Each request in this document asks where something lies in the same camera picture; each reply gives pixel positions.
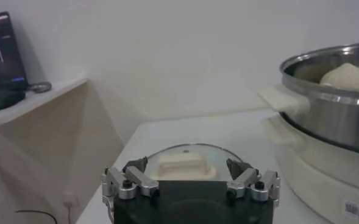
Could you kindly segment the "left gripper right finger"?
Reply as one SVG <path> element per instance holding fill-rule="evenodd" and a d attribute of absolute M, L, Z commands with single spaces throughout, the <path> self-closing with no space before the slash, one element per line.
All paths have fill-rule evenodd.
<path fill-rule="evenodd" d="M 280 201 L 280 176 L 276 171 L 261 174 L 249 163 L 232 159 L 226 164 L 232 177 L 232 181 L 227 182 L 228 201 L 244 198 L 248 192 L 253 201 Z"/>

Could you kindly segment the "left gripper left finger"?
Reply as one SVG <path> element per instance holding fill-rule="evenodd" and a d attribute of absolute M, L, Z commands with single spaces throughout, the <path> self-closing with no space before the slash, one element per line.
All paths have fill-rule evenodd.
<path fill-rule="evenodd" d="M 158 197 L 160 195 L 159 182 L 147 177 L 136 166 L 137 162 L 146 165 L 148 161 L 146 158 L 131 161 L 130 165 L 125 166 L 123 170 L 107 167 L 102 174 L 102 196 L 105 198 L 118 196 L 122 200 L 132 200 L 139 190 L 143 196 Z"/>

